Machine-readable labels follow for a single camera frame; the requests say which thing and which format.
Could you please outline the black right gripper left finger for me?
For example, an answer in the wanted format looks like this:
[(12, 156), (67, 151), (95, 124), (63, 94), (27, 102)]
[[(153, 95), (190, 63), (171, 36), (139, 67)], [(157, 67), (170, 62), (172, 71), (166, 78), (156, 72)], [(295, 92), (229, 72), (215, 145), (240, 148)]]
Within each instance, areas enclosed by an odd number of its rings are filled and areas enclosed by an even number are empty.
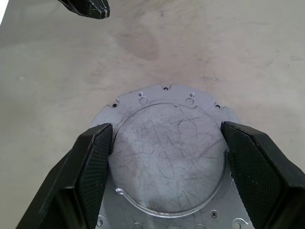
[(112, 124), (89, 128), (50, 170), (19, 229), (93, 229), (107, 181)]

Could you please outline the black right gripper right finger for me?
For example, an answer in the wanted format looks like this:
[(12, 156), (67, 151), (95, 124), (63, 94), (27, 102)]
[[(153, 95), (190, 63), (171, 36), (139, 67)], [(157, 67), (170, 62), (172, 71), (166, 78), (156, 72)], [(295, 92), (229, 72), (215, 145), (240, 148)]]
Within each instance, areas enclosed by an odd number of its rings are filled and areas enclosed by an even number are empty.
[(305, 174), (266, 134), (223, 121), (228, 162), (238, 194), (256, 229), (305, 227)]

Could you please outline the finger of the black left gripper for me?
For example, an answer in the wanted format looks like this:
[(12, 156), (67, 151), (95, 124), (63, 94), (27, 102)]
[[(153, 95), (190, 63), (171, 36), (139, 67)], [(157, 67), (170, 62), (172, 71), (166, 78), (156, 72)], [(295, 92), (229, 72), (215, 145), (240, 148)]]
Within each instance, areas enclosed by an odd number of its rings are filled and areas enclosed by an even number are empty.
[(106, 19), (110, 16), (107, 0), (59, 0), (69, 11), (92, 19)]

